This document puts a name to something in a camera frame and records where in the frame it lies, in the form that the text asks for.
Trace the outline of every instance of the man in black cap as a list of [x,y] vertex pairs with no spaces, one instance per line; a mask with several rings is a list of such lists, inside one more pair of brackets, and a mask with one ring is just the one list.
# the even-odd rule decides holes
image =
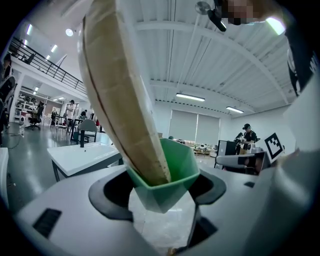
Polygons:
[[244,133],[245,142],[243,145],[243,149],[247,150],[248,144],[255,143],[257,141],[257,135],[253,130],[251,130],[251,126],[248,123],[246,123],[242,129],[245,130],[245,133]]

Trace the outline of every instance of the floor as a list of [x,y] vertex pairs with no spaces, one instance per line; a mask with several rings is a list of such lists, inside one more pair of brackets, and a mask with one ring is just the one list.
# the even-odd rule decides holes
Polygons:
[[[75,144],[70,142],[65,132],[57,134],[55,128],[48,126],[43,126],[41,130],[26,129],[24,137],[12,136],[18,131],[18,124],[12,123],[9,134],[2,135],[2,146],[12,148],[9,149],[7,192],[13,214],[56,183],[47,148]],[[111,143],[104,133],[98,133],[96,141]],[[212,167],[215,164],[215,159],[210,156],[197,156],[196,161]],[[187,244],[195,211],[194,201],[188,192],[167,213],[161,214],[146,210],[135,190],[132,190],[129,209],[133,212],[136,230],[161,255],[166,255],[170,247]]]

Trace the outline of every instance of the chair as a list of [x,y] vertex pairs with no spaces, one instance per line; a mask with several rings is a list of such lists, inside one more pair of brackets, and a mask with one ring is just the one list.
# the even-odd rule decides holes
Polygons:
[[85,131],[84,138],[87,139],[87,141],[86,141],[87,143],[89,142],[89,137],[94,137],[94,142],[96,142],[98,129],[97,129],[96,124],[93,120],[91,120],[91,119],[83,120],[83,122],[79,124],[78,130]]
[[37,127],[39,130],[41,129],[41,127],[37,124],[41,123],[41,116],[42,116],[42,111],[44,110],[44,106],[40,106],[38,108],[37,113],[33,113],[32,117],[29,117],[29,121],[30,121],[30,126],[27,126],[26,128],[31,127],[32,130]]

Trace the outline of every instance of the railing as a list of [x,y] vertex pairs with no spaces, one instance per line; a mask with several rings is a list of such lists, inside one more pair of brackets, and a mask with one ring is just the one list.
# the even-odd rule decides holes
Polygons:
[[18,60],[36,68],[37,70],[47,74],[48,76],[57,79],[61,83],[78,90],[83,94],[87,94],[84,83],[79,79],[75,78],[73,75],[64,71],[62,68],[47,60],[41,54],[33,50],[17,38],[13,38],[10,46],[9,52],[12,56],[18,58]]

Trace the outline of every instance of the ceiling beam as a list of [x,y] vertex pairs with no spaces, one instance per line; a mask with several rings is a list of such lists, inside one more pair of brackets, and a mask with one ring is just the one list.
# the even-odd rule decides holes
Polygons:
[[195,96],[201,96],[201,97],[208,99],[209,101],[224,104],[224,105],[226,105],[226,107],[231,106],[231,107],[240,108],[244,111],[249,111],[250,113],[255,112],[255,109],[252,106],[250,106],[244,102],[241,102],[235,98],[231,98],[231,97],[223,95],[221,93],[218,93],[218,92],[215,92],[212,90],[208,90],[208,89],[204,89],[204,88],[200,88],[200,87],[196,87],[193,85],[180,83],[179,89],[177,89],[176,82],[155,81],[155,80],[150,80],[150,85],[154,86],[154,87],[168,89],[168,90],[175,90],[176,92],[183,91],[186,94],[188,94],[188,93],[189,94],[190,93],[199,94],[199,95],[195,95]]
[[[138,22],[135,24],[135,28],[138,31],[142,30],[177,30],[192,33],[194,30],[194,25],[187,24],[184,22],[177,22],[177,21],[148,21],[148,22]],[[236,43],[235,41],[223,36],[222,34],[216,33],[210,29],[199,27],[196,34],[211,38],[220,44],[229,47],[230,49],[238,52],[246,59],[251,61],[261,72],[270,80],[271,84],[278,90],[281,97],[283,98],[284,102],[288,104],[288,99],[281,89],[279,83],[275,79],[275,77],[271,74],[268,68],[259,60],[257,59],[251,52],[249,52],[246,48],[241,46],[240,44]]]

